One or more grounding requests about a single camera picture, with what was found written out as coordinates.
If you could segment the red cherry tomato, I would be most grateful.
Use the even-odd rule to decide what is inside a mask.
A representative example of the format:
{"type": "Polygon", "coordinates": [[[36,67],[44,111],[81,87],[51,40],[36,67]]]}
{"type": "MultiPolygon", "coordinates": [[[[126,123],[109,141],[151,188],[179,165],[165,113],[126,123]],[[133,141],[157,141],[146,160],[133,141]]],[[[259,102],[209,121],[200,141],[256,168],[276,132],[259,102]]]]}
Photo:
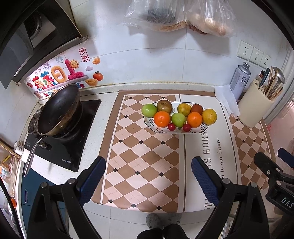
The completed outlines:
{"type": "Polygon", "coordinates": [[[182,127],[184,132],[190,132],[191,131],[191,125],[190,124],[184,124],[182,127]]]}
{"type": "Polygon", "coordinates": [[[167,127],[170,131],[176,130],[176,126],[173,123],[170,123],[167,127]]]}

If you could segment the orange tangerine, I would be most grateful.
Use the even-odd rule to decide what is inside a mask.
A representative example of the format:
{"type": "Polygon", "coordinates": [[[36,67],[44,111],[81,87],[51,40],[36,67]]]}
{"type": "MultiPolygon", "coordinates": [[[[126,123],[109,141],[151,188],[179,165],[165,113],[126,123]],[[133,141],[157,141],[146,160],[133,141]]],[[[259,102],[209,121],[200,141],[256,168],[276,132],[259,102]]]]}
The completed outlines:
{"type": "Polygon", "coordinates": [[[167,127],[170,124],[170,114],[165,111],[159,111],[154,115],[153,120],[156,126],[167,127]]]}
{"type": "Polygon", "coordinates": [[[187,117],[187,123],[192,128],[197,128],[202,124],[202,115],[198,112],[191,112],[187,117]]]}

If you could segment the large yellow orange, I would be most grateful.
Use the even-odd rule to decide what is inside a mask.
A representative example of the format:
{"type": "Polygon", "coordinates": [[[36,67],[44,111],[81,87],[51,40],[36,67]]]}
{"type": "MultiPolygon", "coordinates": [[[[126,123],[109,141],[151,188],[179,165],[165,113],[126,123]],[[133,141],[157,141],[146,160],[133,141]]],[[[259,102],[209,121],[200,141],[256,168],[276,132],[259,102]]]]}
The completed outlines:
{"type": "Polygon", "coordinates": [[[217,120],[217,113],[215,110],[208,108],[202,112],[202,121],[206,125],[212,125],[217,120]]]}

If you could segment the green apple front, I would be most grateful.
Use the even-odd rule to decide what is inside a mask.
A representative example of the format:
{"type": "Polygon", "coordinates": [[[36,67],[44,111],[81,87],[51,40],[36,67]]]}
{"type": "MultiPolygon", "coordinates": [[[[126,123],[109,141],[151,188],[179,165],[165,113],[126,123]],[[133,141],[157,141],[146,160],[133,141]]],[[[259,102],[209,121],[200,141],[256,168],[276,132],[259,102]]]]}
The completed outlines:
{"type": "Polygon", "coordinates": [[[171,121],[176,127],[182,128],[186,122],[186,117],[182,113],[174,113],[171,116],[171,121]]]}

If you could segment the green apple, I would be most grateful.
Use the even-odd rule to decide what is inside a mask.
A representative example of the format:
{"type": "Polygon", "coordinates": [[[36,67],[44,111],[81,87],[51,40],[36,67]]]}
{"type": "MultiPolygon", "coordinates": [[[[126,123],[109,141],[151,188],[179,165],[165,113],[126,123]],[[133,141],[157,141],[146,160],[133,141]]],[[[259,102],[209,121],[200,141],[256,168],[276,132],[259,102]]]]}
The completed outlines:
{"type": "Polygon", "coordinates": [[[174,113],[171,116],[171,121],[176,127],[182,128],[186,122],[186,117],[182,113],[174,113]]]}
{"type": "Polygon", "coordinates": [[[157,113],[157,107],[153,104],[145,104],[141,109],[141,113],[145,117],[152,118],[157,113]]]}

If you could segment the dark red-orange tangerine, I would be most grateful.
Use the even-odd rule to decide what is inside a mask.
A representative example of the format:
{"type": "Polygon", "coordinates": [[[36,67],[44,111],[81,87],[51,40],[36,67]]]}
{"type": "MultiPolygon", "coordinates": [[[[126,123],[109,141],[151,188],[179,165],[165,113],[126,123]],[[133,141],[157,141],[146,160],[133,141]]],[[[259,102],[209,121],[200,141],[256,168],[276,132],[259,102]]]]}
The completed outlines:
{"type": "Polygon", "coordinates": [[[197,113],[199,113],[200,115],[202,115],[202,113],[203,113],[203,107],[202,107],[201,105],[199,105],[199,104],[194,104],[194,105],[191,107],[190,112],[191,112],[191,113],[192,113],[192,112],[197,112],[197,113]]]}

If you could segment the yellow citrus fruit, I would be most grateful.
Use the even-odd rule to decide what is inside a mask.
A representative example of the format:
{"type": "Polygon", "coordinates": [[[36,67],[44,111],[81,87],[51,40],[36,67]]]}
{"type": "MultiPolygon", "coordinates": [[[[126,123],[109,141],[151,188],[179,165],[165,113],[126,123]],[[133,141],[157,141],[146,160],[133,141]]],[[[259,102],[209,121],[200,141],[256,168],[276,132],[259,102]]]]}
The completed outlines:
{"type": "Polygon", "coordinates": [[[187,103],[180,103],[177,106],[177,112],[182,113],[185,117],[187,117],[190,114],[191,111],[191,105],[188,105],[187,103]]]}

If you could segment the orange tangerine front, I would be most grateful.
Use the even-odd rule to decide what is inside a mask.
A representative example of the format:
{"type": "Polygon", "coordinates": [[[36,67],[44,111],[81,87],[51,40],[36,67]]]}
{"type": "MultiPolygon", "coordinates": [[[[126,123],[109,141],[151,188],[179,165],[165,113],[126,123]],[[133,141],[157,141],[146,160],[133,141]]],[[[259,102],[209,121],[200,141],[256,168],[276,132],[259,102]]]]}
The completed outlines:
{"type": "Polygon", "coordinates": [[[159,111],[154,115],[153,120],[156,126],[167,127],[170,124],[170,114],[165,111],[159,111]]]}

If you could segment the brown apple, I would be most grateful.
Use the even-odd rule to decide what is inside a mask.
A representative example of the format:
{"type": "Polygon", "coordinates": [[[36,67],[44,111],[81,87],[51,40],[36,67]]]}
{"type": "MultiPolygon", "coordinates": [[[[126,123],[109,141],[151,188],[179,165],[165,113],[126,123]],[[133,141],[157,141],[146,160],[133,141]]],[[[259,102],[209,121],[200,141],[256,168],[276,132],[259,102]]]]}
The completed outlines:
{"type": "Polygon", "coordinates": [[[163,111],[170,114],[172,112],[172,104],[168,100],[160,100],[157,102],[157,111],[163,111]]]}

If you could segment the black gas stove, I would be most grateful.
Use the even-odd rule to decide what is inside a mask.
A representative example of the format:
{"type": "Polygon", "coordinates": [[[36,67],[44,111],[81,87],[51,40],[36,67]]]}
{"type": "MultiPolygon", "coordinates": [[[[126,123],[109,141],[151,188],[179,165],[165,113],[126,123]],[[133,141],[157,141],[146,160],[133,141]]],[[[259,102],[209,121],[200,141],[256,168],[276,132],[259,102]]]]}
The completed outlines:
{"type": "Polygon", "coordinates": [[[101,100],[80,102],[65,130],[48,136],[37,146],[35,155],[65,169],[77,172],[84,145],[101,100]]]}

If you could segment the blue cabinet door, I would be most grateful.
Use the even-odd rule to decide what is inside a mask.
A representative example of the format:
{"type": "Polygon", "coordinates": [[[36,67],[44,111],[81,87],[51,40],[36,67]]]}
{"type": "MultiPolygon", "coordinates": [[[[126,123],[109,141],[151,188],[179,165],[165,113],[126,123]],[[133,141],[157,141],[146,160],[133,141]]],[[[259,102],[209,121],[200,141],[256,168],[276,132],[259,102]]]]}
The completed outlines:
{"type": "Polygon", "coordinates": [[[41,194],[40,185],[46,183],[48,186],[55,186],[54,183],[45,179],[43,176],[30,169],[26,177],[22,178],[21,182],[21,208],[23,222],[27,234],[29,233],[30,225],[34,216],[37,215],[37,209],[41,209],[41,219],[45,219],[43,214],[46,212],[44,196],[41,194]]]}

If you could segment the cream utensil holder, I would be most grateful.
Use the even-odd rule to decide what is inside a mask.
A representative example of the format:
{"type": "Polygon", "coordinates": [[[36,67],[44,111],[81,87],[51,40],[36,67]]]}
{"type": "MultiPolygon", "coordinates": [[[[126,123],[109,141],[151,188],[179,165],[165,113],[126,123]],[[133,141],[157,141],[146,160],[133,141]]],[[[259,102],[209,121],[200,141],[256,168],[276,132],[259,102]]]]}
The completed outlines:
{"type": "Polygon", "coordinates": [[[238,119],[247,127],[254,127],[270,109],[275,100],[270,100],[260,89],[259,81],[253,80],[239,101],[238,119]]]}

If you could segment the checkered counter mat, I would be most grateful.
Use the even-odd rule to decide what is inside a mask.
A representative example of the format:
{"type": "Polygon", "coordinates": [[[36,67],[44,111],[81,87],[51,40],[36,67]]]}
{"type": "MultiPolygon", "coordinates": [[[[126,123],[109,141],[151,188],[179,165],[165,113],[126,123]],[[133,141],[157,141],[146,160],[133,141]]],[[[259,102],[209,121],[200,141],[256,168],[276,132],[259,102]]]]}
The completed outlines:
{"type": "Polygon", "coordinates": [[[119,92],[100,148],[107,167],[92,201],[141,212],[210,209],[213,205],[191,171],[195,156],[200,156],[220,177],[241,185],[254,182],[266,193],[267,176],[254,164],[257,152],[274,158],[265,123],[260,121],[252,128],[243,125],[225,112],[212,93],[119,92]],[[195,134],[152,130],[141,109],[145,104],[165,99],[211,108],[217,113],[217,121],[195,134]]]}

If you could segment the wooden chopsticks bundle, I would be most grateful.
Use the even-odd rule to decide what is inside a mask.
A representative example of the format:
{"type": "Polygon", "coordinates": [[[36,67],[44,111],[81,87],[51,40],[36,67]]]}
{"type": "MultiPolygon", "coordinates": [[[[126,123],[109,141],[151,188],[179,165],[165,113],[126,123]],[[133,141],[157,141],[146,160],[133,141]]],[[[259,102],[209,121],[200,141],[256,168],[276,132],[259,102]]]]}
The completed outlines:
{"type": "Polygon", "coordinates": [[[267,68],[258,84],[258,90],[264,94],[270,101],[277,98],[283,91],[284,85],[280,84],[278,88],[273,89],[273,85],[277,82],[277,74],[273,66],[267,68]]]}

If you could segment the grey slipper foot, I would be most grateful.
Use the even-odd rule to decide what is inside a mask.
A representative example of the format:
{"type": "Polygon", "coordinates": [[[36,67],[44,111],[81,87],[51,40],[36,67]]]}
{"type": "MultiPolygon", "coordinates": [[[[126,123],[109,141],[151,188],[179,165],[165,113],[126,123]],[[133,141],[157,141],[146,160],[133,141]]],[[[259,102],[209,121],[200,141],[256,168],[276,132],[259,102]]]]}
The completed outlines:
{"type": "Polygon", "coordinates": [[[169,214],[167,220],[163,220],[157,214],[146,216],[147,230],[137,235],[137,239],[149,238],[188,238],[183,228],[179,225],[182,213],[169,214]]]}

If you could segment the black frying pan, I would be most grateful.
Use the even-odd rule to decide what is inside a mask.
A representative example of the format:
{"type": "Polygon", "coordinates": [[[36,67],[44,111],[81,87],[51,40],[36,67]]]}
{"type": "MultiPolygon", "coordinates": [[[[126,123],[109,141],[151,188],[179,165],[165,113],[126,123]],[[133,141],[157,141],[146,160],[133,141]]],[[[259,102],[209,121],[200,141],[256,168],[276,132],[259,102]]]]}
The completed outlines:
{"type": "Polygon", "coordinates": [[[69,84],[59,89],[51,96],[36,121],[38,140],[32,147],[28,156],[23,177],[28,175],[31,168],[35,150],[44,138],[54,136],[63,131],[70,122],[80,102],[80,90],[76,84],[69,84]]]}

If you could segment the white paper towel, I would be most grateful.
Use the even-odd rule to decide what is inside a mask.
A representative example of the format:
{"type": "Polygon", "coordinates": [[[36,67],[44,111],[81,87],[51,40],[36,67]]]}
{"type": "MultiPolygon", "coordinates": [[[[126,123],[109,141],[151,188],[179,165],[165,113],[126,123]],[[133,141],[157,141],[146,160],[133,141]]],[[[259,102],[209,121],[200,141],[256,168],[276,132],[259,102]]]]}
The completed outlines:
{"type": "Polygon", "coordinates": [[[238,117],[240,115],[237,101],[229,85],[214,86],[214,93],[216,99],[225,107],[229,115],[234,117],[238,117]]]}

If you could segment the metal ladle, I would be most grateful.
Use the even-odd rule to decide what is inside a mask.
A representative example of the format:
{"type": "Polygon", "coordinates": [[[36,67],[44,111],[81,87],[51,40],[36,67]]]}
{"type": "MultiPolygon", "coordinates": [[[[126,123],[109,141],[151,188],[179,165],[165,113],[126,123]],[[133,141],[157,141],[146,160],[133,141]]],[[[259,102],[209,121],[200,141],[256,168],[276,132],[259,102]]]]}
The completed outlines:
{"type": "Polygon", "coordinates": [[[277,74],[277,82],[273,85],[273,89],[278,88],[280,84],[285,84],[285,76],[278,67],[273,67],[275,73],[277,74]]]}

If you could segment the floral ceramic plate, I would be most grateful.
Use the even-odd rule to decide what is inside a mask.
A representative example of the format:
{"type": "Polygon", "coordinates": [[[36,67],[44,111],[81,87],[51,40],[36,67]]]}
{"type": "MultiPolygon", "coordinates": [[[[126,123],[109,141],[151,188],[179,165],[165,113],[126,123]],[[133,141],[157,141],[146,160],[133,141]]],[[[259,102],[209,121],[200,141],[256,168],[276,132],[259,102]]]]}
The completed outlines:
{"type": "Polygon", "coordinates": [[[182,104],[181,102],[174,101],[171,103],[172,111],[170,114],[170,123],[172,127],[169,128],[168,125],[164,127],[164,125],[157,125],[159,122],[159,117],[146,117],[144,116],[144,123],[148,128],[150,128],[154,132],[158,133],[202,133],[207,130],[209,125],[201,122],[198,127],[192,127],[188,124],[187,118],[184,120],[184,116],[182,113],[177,111],[177,107],[182,104]]]}

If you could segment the silver spray can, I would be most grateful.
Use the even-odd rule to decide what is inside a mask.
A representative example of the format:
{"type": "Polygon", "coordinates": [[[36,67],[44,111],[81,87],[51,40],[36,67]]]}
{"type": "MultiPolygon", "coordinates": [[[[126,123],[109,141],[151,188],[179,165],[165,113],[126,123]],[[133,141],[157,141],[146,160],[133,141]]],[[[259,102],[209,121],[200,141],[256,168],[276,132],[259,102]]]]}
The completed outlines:
{"type": "Polygon", "coordinates": [[[242,65],[238,65],[230,83],[230,89],[236,100],[239,99],[246,84],[248,83],[251,72],[249,70],[250,65],[247,62],[243,62],[242,65]]]}

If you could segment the plastic bag with eggs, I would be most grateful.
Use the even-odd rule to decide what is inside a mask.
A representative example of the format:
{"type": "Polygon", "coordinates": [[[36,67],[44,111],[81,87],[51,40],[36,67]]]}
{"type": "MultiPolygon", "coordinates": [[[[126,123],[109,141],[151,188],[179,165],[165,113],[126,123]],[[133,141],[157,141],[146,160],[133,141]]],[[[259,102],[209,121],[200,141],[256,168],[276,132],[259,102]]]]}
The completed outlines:
{"type": "Polygon", "coordinates": [[[236,33],[235,15],[228,1],[188,1],[186,22],[200,34],[232,37],[236,33]]]}

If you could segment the black range hood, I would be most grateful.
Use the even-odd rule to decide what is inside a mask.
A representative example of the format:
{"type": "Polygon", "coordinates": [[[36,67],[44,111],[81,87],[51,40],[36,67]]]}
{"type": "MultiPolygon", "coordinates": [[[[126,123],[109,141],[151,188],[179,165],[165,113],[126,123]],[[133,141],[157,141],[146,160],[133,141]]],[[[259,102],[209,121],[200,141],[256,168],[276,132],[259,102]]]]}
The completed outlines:
{"type": "Polygon", "coordinates": [[[19,83],[82,43],[69,1],[1,1],[1,84],[19,83]]]}

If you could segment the plastic bag dark contents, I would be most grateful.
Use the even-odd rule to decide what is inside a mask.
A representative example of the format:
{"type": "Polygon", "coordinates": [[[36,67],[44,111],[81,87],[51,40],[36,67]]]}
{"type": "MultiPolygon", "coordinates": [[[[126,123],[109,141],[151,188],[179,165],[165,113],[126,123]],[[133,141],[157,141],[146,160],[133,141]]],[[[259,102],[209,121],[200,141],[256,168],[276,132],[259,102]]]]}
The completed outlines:
{"type": "Polygon", "coordinates": [[[161,32],[185,28],[184,1],[131,1],[123,24],[161,32]]]}

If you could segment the white wall sockets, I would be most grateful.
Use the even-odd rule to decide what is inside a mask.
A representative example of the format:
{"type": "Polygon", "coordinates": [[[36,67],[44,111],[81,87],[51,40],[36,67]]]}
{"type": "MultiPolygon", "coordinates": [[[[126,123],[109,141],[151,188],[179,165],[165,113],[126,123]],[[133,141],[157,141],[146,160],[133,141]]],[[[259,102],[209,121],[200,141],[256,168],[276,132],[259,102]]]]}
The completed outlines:
{"type": "Polygon", "coordinates": [[[271,67],[272,59],[267,53],[262,52],[244,41],[240,41],[236,56],[264,69],[271,67]]]}

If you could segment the colourful wall sticker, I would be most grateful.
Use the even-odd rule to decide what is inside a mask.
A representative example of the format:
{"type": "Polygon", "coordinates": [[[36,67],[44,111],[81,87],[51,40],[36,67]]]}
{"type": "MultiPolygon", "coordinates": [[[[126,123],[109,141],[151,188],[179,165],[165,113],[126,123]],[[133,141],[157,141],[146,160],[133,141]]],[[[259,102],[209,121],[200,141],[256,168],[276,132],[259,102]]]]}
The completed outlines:
{"type": "Polygon", "coordinates": [[[100,63],[100,57],[91,57],[85,47],[74,47],[44,63],[24,83],[38,100],[51,97],[68,84],[79,89],[96,87],[104,78],[98,69],[100,63]]]}

